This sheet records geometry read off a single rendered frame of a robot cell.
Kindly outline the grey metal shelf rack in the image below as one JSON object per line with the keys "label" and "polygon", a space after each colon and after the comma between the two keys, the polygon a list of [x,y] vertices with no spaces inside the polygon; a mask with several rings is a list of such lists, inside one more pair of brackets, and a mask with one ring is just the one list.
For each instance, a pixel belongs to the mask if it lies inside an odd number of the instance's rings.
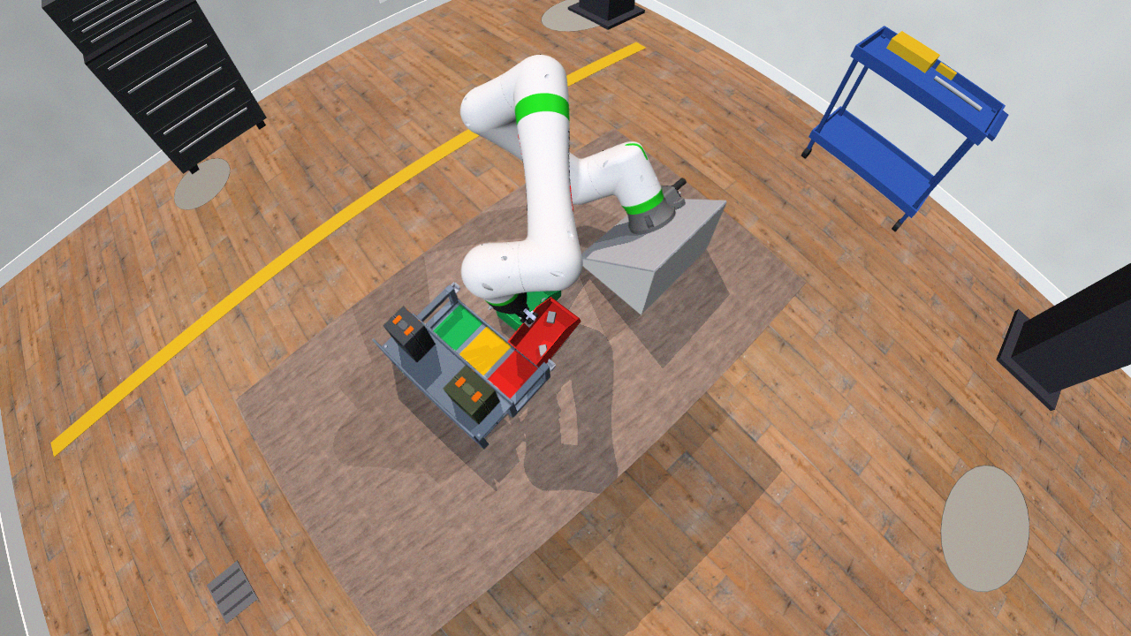
{"label": "grey metal shelf rack", "polygon": [[[428,354],[421,356],[417,363],[392,341],[392,337],[385,342],[383,346],[375,340],[372,341],[383,350],[385,355],[391,358],[392,366],[407,375],[411,383],[418,385],[429,401],[444,410],[442,412],[452,418],[450,420],[485,450],[486,435],[507,413],[512,418],[520,413],[532,396],[549,381],[550,371],[554,369],[555,363],[549,359],[549,366],[545,362],[539,367],[534,366],[520,351],[513,349],[512,344],[506,342],[506,337],[502,337],[497,329],[492,329],[480,315],[473,313],[470,307],[464,306],[456,294],[459,291],[459,285],[454,282],[444,287],[435,300],[429,302],[418,317],[414,313],[435,341],[435,346],[429,349]],[[441,307],[439,313],[435,313],[435,308],[442,306],[448,296],[447,306]],[[430,313],[435,315],[428,321]],[[444,393],[444,385],[464,366],[470,367],[478,377],[491,385],[500,401],[497,409],[493,409],[480,424]]]}

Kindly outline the red bin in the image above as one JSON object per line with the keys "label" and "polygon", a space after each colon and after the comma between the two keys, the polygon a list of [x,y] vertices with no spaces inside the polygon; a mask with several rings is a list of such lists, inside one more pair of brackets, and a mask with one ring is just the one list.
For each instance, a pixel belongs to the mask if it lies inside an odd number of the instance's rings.
{"label": "red bin", "polygon": [[[546,323],[549,311],[555,313],[555,323]],[[539,367],[543,362],[549,366],[549,359],[552,359],[556,350],[570,337],[571,330],[581,323],[581,318],[570,313],[568,307],[560,306],[552,296],[535,307],[534,313],[538,315],[532,326],[527,327],[527,324],[523,323],[519,329],[513,330],[512,338],[508,343],[532,360],[534,366]],[[542,344],[549,345],[549,351],[539,356],[538,345]]]}

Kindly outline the black tool case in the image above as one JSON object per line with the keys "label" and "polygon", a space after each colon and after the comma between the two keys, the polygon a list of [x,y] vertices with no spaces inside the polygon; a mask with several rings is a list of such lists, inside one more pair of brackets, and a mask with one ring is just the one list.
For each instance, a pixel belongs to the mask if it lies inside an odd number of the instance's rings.
{"label": "black tool case", "polygon": [[394,313],[390,321],[383,324],[385,330],[389,330],[391,337],[405,347],[403,349],[416,363],[428,354],[429,349],[435,346],[435,341],[429,336],[423,323],[420,323],[415,315],[409,313],[406,307],[402,307],[398,313]]}

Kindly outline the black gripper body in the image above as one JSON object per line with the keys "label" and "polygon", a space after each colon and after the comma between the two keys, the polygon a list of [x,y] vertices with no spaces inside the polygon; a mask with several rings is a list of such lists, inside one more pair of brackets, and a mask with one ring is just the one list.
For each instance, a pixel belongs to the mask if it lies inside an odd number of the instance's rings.
{"label": "black gripper body", "polygon": [[[526,300],[524,301],[524,306],[521,306],[521,307],[518,307],[518,309],[517,309],[517,310],[513,310],[513,313],[524,313],[524,310],[525,310],[526,308],[527,308],[527,310],[529,311],[529,307],[527,307],[527,296],[526,296]],[[524,315],[525,315],[525,313],[524,313]]]}

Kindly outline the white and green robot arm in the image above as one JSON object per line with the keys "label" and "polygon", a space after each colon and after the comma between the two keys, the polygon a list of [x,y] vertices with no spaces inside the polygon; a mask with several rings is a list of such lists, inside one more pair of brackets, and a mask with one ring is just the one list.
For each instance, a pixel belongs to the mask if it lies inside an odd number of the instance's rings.
{"label": "white and green robot arm", "polygon": [[513,313],[527,292],[562,291],[581,276],[573,204],[618,196],[633,234],[666,226],[687,204],[677,192],[687,179],[659,184],[640,141],[582,160],[569,152],[568,77],[553,57],[527,57],[469,91],[460,115],[470,132],[524,162],[526,240],[478,244],[461,266],[464,285],[489,310]]}

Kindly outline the green bin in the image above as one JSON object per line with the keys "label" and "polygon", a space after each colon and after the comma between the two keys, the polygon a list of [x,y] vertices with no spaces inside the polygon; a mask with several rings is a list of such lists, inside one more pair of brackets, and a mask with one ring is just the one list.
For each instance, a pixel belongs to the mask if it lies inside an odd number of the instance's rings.
{"label": "green bin", "polygon": [[[543,301],[545,301],[545,300],[549,300],[550,296],[554,298],[554,300],[558,300],[561,296],[561,291],[558,291],[558,292],[556,291],[555,292],[527,292],[527,307],[529,307],[529,313],[532,313],[532,311],[535,309],[535,307],[541,306],[541,302],[542,302],[543,298],[545,298],[543,300]],[[498,312],[497,312],[497,315],[498,315],[498,318],[502,319],[502,321],[508,323],[509,326],[512,326],[513,330],[519,329],[520,325],[523,324],[520,321],[520,316],[519,315],[516,315],[516,313],[498,313]]]}

